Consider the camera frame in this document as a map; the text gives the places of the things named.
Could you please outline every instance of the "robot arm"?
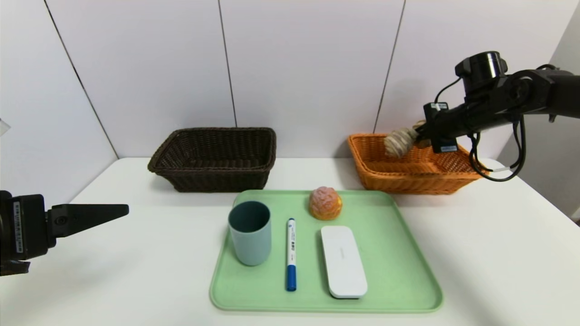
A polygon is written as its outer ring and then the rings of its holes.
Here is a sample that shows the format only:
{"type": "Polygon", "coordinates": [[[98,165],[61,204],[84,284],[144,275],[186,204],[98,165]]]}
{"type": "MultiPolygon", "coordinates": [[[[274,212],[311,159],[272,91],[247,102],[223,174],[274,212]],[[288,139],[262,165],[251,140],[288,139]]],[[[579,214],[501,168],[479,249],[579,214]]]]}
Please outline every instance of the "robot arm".
{"type": "Polygon", "coordinates": [[[129,213],[127,205],[52,206],[42,195],[12,197],[0,190],[0,276],[28,273],[30,258],[46,255],[56,238],[90,229],[129,213]]]}
{"type": "Polygon", "coordinates": [[[425,104],[426,123],[416,129],[418,140],[431,140],[433,151],[441,153],[457,150],[455,138],[467,135],[472,140],[470,163],[476,172],[493,181],[515,177],[525,161],[524,115],[547,114],[550,122],[558,115],[580,118],[580,76],[550,64],[512,75],[506,75],[507,70],[506,62],[494,51],[479,53],[460,62],[455,66],[455,74],[459,77],[455,82],[463,80],[465,102],[452,109],[437,99],[425,104]],[[479,163],[477,145],[481,131],[506,124],[513,124],[520,157],[510,166],[516,168],[511,176],[495,179],[481,171],[492,170],[479,163]]]}

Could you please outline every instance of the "white table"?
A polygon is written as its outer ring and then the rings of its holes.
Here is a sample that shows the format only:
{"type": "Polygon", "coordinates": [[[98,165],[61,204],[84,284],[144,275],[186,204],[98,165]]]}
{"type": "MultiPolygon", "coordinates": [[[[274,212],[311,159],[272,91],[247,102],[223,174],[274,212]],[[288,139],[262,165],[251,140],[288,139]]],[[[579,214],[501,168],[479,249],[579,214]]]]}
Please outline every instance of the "white table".
{"type": "MultiPolygon", "coordinates": [[[[235,194],[177,193],[147,163],[115,162],[74,200],[127,203],[128,216],[0,278],[2,326],[580,325],[580,228],[519,178],[394,196],[443,289],[434,313],[240,313],[208,295],[235,194]]],[[[266,188],[322,185],[361,189],[352,160],[290,158],[266,188]]]]}

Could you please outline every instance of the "orange wicker basket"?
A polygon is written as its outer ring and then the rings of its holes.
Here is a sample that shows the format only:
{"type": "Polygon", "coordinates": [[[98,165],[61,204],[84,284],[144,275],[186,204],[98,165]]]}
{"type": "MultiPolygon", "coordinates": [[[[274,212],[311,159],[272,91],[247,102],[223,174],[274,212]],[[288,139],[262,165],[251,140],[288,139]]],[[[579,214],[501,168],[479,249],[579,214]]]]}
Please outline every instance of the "orange wicker basket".
{"type": "Polygon", "coordinates": [[[469,164],[469,153],[435,154],[431,147],[413,149],[403,158],[385,155],[384,133],[349,136],[358,176],[369,190],[402,194],[452,194],[481,178],[469,164]]]}

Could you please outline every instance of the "blue marker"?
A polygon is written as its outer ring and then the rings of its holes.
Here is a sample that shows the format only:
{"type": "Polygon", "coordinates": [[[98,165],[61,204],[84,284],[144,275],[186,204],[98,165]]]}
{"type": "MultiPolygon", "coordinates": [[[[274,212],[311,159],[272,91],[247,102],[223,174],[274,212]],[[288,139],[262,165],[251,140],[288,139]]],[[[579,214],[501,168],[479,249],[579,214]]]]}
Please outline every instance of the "blue marker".
{"type": "Polygon", "coordinates": [[[288,254],[286,267],[286,290],[296,291],[296,221],[288,220],[288,254]]]}

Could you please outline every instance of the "wicker basket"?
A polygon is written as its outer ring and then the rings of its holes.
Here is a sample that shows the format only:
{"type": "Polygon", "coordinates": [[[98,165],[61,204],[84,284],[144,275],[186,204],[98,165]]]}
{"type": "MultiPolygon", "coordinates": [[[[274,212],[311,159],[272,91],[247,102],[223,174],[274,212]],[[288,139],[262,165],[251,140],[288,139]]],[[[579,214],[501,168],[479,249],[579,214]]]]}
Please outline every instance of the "wicker basket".
{"type": "Polygon", "coordinates": [[[386,134],[349,136],[358,176],[370,190],[403,194],[452,194],[481,176],[469,164],[469,153],[460,150],[435,154],[431,147],[414,147],[403,158],[385,155],[386,134]]]}
{"type": "Polygon", "coordinates": [[[270,128],[191,128],[174,131],[147,168],[180,192],[237,193],[263,189],[276,160],[270,128]]]}

